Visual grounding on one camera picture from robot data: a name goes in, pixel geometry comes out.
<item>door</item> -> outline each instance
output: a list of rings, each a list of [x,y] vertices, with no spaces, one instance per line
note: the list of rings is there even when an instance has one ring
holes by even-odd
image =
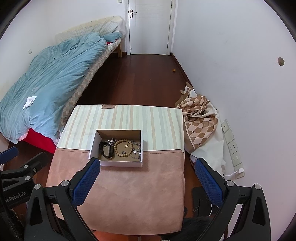
[[[172,0],[129,0],[131,54],[167,54]]]

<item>door handle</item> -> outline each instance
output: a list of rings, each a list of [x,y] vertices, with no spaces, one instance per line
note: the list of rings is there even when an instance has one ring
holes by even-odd
[[[137,13],[137,12],[134,12],[132,9],[130,10],[130,18],[133,18],[133,14],[134,13]]]

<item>brown label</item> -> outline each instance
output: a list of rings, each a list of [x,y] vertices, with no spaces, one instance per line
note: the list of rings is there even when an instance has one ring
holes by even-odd
[[[102,105],[102,109],[115,109],[115,104],[104,104]]]

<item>blue gripper pad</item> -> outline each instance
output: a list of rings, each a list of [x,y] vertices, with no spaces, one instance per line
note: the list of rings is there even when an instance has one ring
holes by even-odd
[[[219,185],[216,183],[215,179],[212,177],[212,175],[199,159],[197,159],[194,164],[194,170],[212,204],[217,207],[222,207],[223,192]]]
[[[73,189],[72,205],[74,207],[83,204],[92,185],[100,173],[100,169],[100,161],[96,159]]]
[[[13,146],[0,153],[0,164],[5,164],[16,156],[18,156],[18,149]]]

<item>bed leg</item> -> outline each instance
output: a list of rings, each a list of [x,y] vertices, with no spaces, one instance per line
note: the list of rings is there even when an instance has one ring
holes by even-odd
[[[121,43],[118,45],[116,49],[117,49],[118,58],[121,58],[122,57]]]

